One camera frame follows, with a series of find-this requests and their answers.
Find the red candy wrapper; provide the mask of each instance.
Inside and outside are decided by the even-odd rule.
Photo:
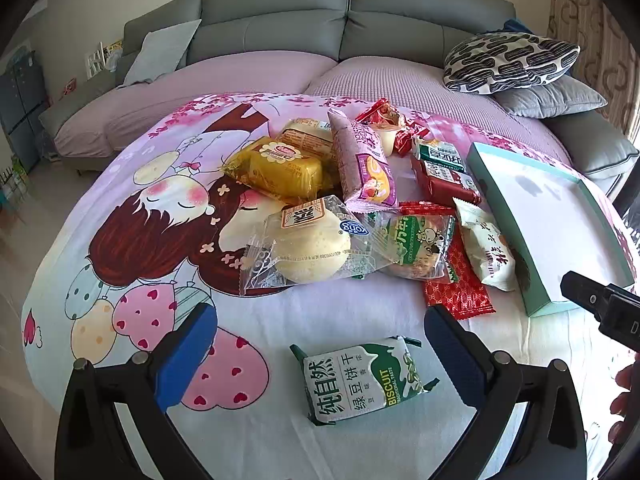
[[[394,151],[398,152],[400,156],[405,156],[411,151],[411,139],[414,135],[423,137],[429,133],[426,126],[422,126],[401,114],[389,104],[389,100],[386,98],[376,101],[371,108],[364,110],[355,120],[357,123],[372,127],[375,127],[376,124],[386,124],[402,128],[396,134],[394,142]]]
[[[454,198],[471,204],[482,202],[482,197],[473,179],[464,173],[449,170],[426,160],[418,160],[413,155],[411,156],[411,167],[425,199],[431,202],[450,207],[456,205],[453,202]]]
[[[401,202],[399,208],[402,214],[454,216],[456,214],[455,209],[432,202]],[[427,306],[442,304],[457,320],[495,313],[484,285],[478,280],[466,256],[458,225],[456,225],[447,259],[453,266],[459,282],[434,283],[433,280],[425,282],[424,299]]]

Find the curtain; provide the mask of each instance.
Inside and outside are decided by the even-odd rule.
[[[640,130],[638,54],[609,9],[601,0],[551,0],[548,35],[580,45],[571,75],[604,96],[609,104],[597,111],[634,142]]]

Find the patterned pillow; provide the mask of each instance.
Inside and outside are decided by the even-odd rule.
[[[471,94],[545,85],[564,75],[578,54],[576,44],[525,32],[480,34],[449,52],[444,85]]]

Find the sofa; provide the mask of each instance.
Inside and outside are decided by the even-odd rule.
[[[505,0],[173,0],[126,23],[116,71],[80,85],[40,121],[65,164],[100,171],[202,94],[384,96],[520,140],[571,164],[613,198],[639,152],[598,113],[517,118],[490,96],[444,88],[449,51],[515,17]],[[149,32],[197,19],[200,27],[175,72],[117,88]]]

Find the cartoon bedsheet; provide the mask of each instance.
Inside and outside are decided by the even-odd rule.
[[[300,370],[288,349],[303,344],[317,354],[396,334],[425,341],[419,283],[376,273],[331,287],[238,297],[245,243],[284,205],[225,176],[220,165],[293,118],[326,120],[330,107],[355,117],[368,106],[349,98],[203,96],[124,150],[69,215],[23,307],[28,368],[53,407],[62,405],[75,358],[97,366],[123,363],[139,349],[155,348],[196,304],[208,301],[220,327],[182,404],[168,414],[214,478],[428,478],[474,410],[459,400],[427,343],[415,360],[426,376],[442,380],[433,392],[334,428],[315,428],[306,419]],[[453,142],[463,156],[477,141],[563,167],[473,126],[402,111]],[[400,200],[419,200],[409,162],[393,156],[390,164]],[[635,268],[638,254],[622,221],[591,187]],[[497,314],[466,327],[520,362],[546,366],[559,357],[570,364],[596,469],[607,452],[606,399],[616,392],[611,357],[625,353],[580,310],[528,319],[519,293],[490,293]],[[144,472],[157,477],[130,417],[120,411]],[[516,420],[487,474],[499,468],[515,428]]]

